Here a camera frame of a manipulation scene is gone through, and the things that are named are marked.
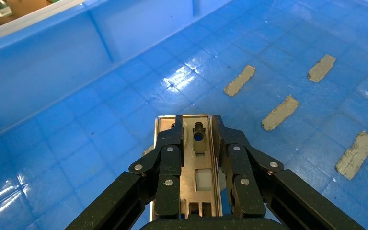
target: beige strip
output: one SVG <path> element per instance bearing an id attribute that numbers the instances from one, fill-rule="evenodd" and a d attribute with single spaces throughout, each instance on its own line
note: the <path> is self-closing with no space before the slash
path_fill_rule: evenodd
<path id="1" fill-rule="evenodd" d="M 254 67 L 247 65 L 243 72 L 225 88 L 225 93 L 231 97 L 237 94 L 247 80 L 252 77 L 254 70 Z"/>
<path id="2" fill-rule="evenodd" d="M 266 131 L 275 129 L 284 119 L 293 114 L 298 108 L 299 102 L 289 95 L 279 106 L 263 119 L 262 127 Z"/>
<path id="3" fill-rule="evenodd" d="M 348 180 L 351 180 L 359 171 L 367 156 L 368 134 L 363 131 L 356 137 L 353 146 L 346 150 L 337 163 L 336 169 Z"/>
<path id="4" fill-rule="evenodd" d="M 326 54 L 320 62 L 318 62 L 309 72 L 308 72 L 308 79 L 311 81 L 318 83 L 320 82 L 325 75 L 328 73 L 329 70 L 332 69 L 336 58 L 332 57 L 331 55 Z"/>

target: bin floor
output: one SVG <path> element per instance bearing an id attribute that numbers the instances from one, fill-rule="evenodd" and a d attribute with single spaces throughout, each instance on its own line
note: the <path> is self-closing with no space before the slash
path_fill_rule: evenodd
<path id="1" fill-rule="evenodd" d="M 325 54 L 336 62 L 314 83 Z M 229 97 L 246 65 L 256 72 Z M 299 108 L 265 131 L 290 94 Z M 221 114 L 368 229 L 368 158 L 351 181 L 335 170 L 368 133 L 368 5 L 346 0 L 234 0 L 5 133 L 0 229 L 66 227 L 152 144 L 155 118 L 175 114 Z"/>

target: metal plate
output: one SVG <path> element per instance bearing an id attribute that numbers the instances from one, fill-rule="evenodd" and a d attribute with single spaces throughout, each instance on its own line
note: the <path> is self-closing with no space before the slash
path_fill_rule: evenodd
<path id="1" fill-rule="evenodd" d="M 160 116 L 156 119 L 155 140 L 160 131 L 172 128 L 174 122 L 175 116 Z M 180 176 L 181 218 L 188 218 L 189 214 L 222 216 L 218 164 L 213 150 L 210 116 L 185 115 L 183 122 L 184 166 Z M 155 220 L 154 202 L 150 204 L 151 221 Z"/>

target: white edge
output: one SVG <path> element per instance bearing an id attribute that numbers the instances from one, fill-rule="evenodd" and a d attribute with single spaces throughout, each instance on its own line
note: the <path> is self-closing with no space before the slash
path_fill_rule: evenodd
<path id="1" fill-rule="evenodd" d="M 0 38 L 83 3 L 84 0 L 61 0 L 0 26 Z"/>

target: bolt head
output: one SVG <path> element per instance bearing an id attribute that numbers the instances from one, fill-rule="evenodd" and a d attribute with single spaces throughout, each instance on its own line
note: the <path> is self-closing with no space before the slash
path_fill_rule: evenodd
<path id="1" fill-rule="evenodd" d="M 241 179 L 241 183 L 244 185 L 248 185 L 249 184 L 249 180 L 246 178 Z"/>
<path id="2" fill-rule="evenodd" d="M 272 166 L 273 168 L 277 168 L 278 164 L 276 162 L 270 162 L 270 166 Z"/>
<path id="3" fill-rule="evenodd" d="M 143 165 L 137 164 L 135 165 L 135 170 L 141 170 L 143 168 Z"/>
<path id="4" fill-rule="evenodd" d="M 167 186 L 170 186 L 170 185 L 172 185 L 172 184 L 173 184 L 173 181 L 172 181 L 172 180 L 170 180 L 170 179 L 168 179 L 168 180 L 166 180 L 166 181 L 164 182 L 164 184 L 165 184 L 165 185 L 167 185 Z"/>

